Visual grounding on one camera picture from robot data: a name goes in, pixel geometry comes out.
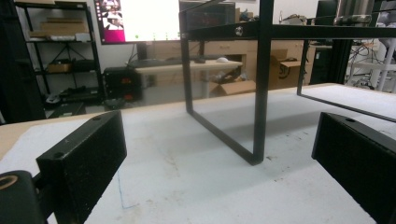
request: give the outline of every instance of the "shelf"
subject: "shelf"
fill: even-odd
[[[99,56],[98,56],[98,52],[97,52],[97,47],[96,47],[96,43],[94,41],[94,34],[93,34],[94,29],[93,29],[93,24],[92,24],[92,15],[91,15],[91,12],[90,12],[90,9],[89,9],[87,3],[86,2],[58,2],[58,1],[55,1],[54,4],[39,4],[39,3],[16,2],[15,6],[20,7],[24,10],[24,16],[26,17],[27,25],[29,26],[30,32],[33,32],[33,30],[34,30],[31,19],[35,18],[35,17],[31,18],[30,14],[29,14],[29,12],[30,12],[29,9],[31,9],[31,8],[40,8],[40,9],[48,9],[48,10],[52,10],[52,9],[72,10],[72,11],[76,11],[76,13],[80,14],[81,16],[83,16],[85,18],[85,21],[87,22],[87,26],[88,26],[88,30],[89,30],[89,32],[87,32],[89,35],[89,38],[87,37],[87,39],[90,39],[90,40],[87,40],[87,41],[77,41],[77,40],[54,41],[54,40],[48,40],[48,39],[44,39],[44,38],[43,39],[38,38],[38,39],[26,40],[25,43],[29,44],[29,45],[33,45],[33,47],[35,48],[35,56],[36,56],[36,60],[39,65],[38,71],[37,70],[35,71],[35,75],[43,77],[43,82],[44,82],[44,85],[46,88],[45,89],[46,94],[51,94],[51,89],[50,89],[49,82],[47,81],[47,76],[59,75],[59,74],[73,75],[72,77],[74,80],[74,84],[75,84],[75,87],[77,88],[78,86],[81,86],[81,85],[78,85],[75,74],[94,72],[96,74],[97,84],[99,86],[96,96],[90,96],[89,94],[86,94],[83,97],[81,96],[81,97],[75,97],[75,98],[80,99],[81,101],[91,100],[92,98],[102,99],[104,97],[102,74],[101,74],[101,68],[100,68],[100,64],[99,64]],[[53,47],[54,44],[64,45],[64,48],[62,50],[60,50],[60,52],[56,56],[54,56],[54,58],[51,61],[55,61],[61,56],[62,57],[64,56],[68,60],[72,61],[73,56],[74,56],[71,54],[72,52],[79,58],[85,60],[85,57],[79,52],[79,49],[74,50],[70,45],[72,45],[72,44],[89,44],[91,51],[92,51],[94,69],[92,69],[90,71],[70,71],[70,72],[49,73],[48,70],[46,69],[47,64],[49,62],[43,62],[43,60],[42,60],[42,53],[43,53],[42,50],[46,49],[44,46],[45,44],[52,45],[52,46],[48,46],[47,49],[50,49],[51,47]]]
[[[58,2],[55,4],[40,4],[40,3],[23,3],[16,2],[15,6],[23,8],[46,8],[46,9],[62,9],[62,10],[86,10],[87,4],[85,2]]]
[[[77,41],[77,40],[65,40],[65,41],[54,41],[54,40],[27,40],[26,43],[30,43],[30,44],[73,44],[73,43],[91,44],[91,43],[94,43],[94,41]]]

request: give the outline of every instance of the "computer monitor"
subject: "computer monitor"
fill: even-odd
[[[178,0],[93,0],[101,43],[179,40]]]
[[[93,0],[103,45],[180,39],[178,13],[206,1]],[[189,17],[194,28],[234,23],[235,3],[227,2],[195,11]]]

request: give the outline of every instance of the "white tabletop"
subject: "white tabletop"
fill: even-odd
[[[382,105],[373,100],[381,94],[377,91],[366,95],[364,104],[356,95],[366,93],[360,89],[324,86],[310,93],[331,88],[336,95],[355,97],[351,105],[396,111],[396,97],[384,94],[389,104]],[[194,106],[251,147],[254,94],[200,100]],[[295,89],[270,91],[265,160],[250,166],[190,117],[183,103],[123,110],[128,156],[87,223],[374,224],[311,159],[322,111],[351,117],[396,139],[394,123],[299,97]],[[30,128],[1,160],[0,173],[24,169],[35,175],[35,158],[84,121]]]

